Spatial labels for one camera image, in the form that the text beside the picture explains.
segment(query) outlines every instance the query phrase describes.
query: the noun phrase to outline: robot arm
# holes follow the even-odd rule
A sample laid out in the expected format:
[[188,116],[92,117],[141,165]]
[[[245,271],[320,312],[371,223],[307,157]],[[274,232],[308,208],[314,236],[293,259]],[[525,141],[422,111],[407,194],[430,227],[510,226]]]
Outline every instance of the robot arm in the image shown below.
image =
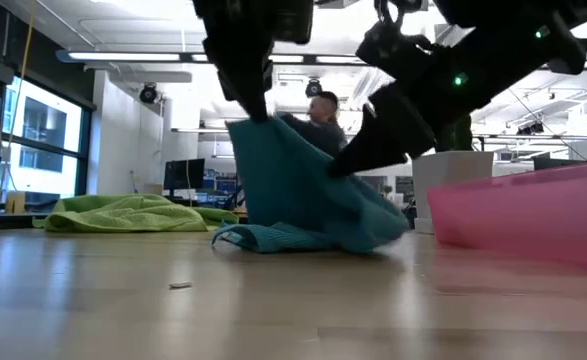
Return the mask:
[[[389,1],[398,8],[390,16]],[[400,32],[405,14],[427,0],[374,0],[379,21],[356,56],[396,80],[371,97],[362,129],[331,164],[339,177],[417,158],[446,124],[487,105],[548,64],[553,72],[584,70],[587,39],[571,29],[587,22],[587,0],[433,0],[451,25],[474,28],[453,47]],[[204,48],[227,100],[254,121],[266,121],[274,41],[310,40],[313,0],[195,0],[208,38]]]

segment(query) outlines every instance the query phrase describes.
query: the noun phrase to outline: wooden floor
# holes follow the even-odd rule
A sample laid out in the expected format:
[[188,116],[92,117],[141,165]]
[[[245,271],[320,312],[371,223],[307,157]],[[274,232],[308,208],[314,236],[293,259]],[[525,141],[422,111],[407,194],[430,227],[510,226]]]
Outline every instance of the wooden floor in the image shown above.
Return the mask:
[[367,258],[209,238],[0,232],[0,360],[587,359],[586,270],[417,235]]

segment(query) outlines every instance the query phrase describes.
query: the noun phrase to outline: blue towel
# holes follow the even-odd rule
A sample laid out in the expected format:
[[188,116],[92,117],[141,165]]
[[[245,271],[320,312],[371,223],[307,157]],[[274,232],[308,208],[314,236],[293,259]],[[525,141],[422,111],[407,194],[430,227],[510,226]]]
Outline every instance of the blue towel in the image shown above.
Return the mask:
[[355,176],[331,179],[331,157],[283,121],[229,123],[251,225],[213,238],[259,253],[342,249],[366,254],[409,230],[404,215]]

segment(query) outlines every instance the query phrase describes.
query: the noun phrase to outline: lime green cloth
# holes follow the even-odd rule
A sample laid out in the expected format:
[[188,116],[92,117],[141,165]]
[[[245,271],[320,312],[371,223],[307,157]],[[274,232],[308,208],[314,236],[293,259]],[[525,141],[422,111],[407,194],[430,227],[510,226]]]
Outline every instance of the lime green cloth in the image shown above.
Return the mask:
[[220,209],[190,208],[159,195],[86,195],[60,200],[51,215],[33,225],[52,232],[124,233],[141,231],[211,231],[237,224]]

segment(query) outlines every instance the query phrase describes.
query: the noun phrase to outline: pink plastic bin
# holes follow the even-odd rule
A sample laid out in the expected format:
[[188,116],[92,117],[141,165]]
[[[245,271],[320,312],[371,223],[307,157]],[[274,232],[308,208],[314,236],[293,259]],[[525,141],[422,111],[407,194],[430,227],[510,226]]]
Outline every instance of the pink plastic bin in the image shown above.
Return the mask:
[[587,265],[587,164],[431,189],[442,244]]

